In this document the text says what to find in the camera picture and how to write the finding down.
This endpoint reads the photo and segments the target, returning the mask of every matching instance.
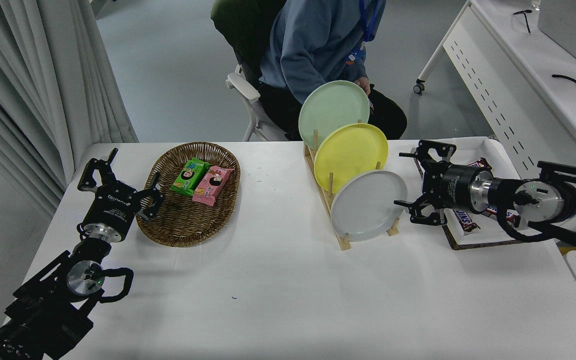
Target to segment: lanyard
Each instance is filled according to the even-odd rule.
[[[373,33],[373,28],[375,27],[375,19],[377,19],[377,11],[379,10],[379,0],[377,0],[377,5],[374,7],[374,13],[372,13],[370,23],[366,21],[366,2],[364,0],[359,0],[359,9],[361,10],[361,22],[363,23],[363,41],[367,43],[370,41],[370,34]]]

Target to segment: green snack package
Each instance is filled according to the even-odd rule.
[[[184,194],[187,196],[193,196],[195,188],[204,178],[206,171],[210,168],[210,164],[205,161],[201,161],[196,157],[185,163],[183,170],[176,177],[170,190],[178,192],[179,194]]]

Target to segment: caster wheel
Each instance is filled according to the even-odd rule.
[[[419,83],[413,86],[412,91],[414,91],[415,94],[417,95],[422,95],[422,92],[425,91],[426,87],[424,86],[424,84]]]

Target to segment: snack package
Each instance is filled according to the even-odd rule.
[[[231,168],[222,168],[216,165],[211,166],[197,188],[194,189],[192,201],[213,207],[215,201],[217,201],[217,195],[222,191],[222,187],[226,184],[228,177],[231,175],[231,171],[233,171]]]
[[[462,210],[452,210],[454,215],[457,217],[457,221],[463,230],[464,237],[466,235],[477,233],[481,229],[479,225],[471,218],[468,212]]]
[[[480,157],[479,160],[475,160],[475,161],[467,164],[467,166],[469,166],[469,167],[482,167],[482,168],[485,168],[487,170],[492,170],[492,166],[490,166],[490,164],[488,163],[488,160],[486,160],[486,157]]]
[[[208,162],[193,157],[185,163],[183,170],[181,170],[179,176],[174,180],[170,190],[178,192],[179,194],[193,196],[195,188],[204,177],[209,166],[210,164]]]
[[[482,212],[482,215],[484,215],[485,217],[496,219],[497,213],[498,213],[498,210],[496,207],[489,206],[489,207],[487,207],[486,210],[484,210],[484,212]],[[510,223],[510,225],[512,225],[513,227],[518,228],[519,227],[519,221],[521,221],[521,216],[519,216],[519,214],[515,214],[513,212],[510,212],[510,210],[508,210],[505,213],[505,220],[508,221],[508,223]]]

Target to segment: wicker basket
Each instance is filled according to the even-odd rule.
[[[192,201],[192,196],[176,193],[170,189],[174,180],[192,158],[234,169],[217,196],[214,206]],[[137,216],[141,231],[152,241],[165,246],[184,247],[203,242],[215,235],[228,223],[240,187],[240,164],[237,158],[222,146],[208,142],[186,143],[170,149],[155,162],[146,187],[159,172],[161,193],[166,197],[157,216],[144,221]],[[150,206],[151,200],[142,201],[143,207]]]

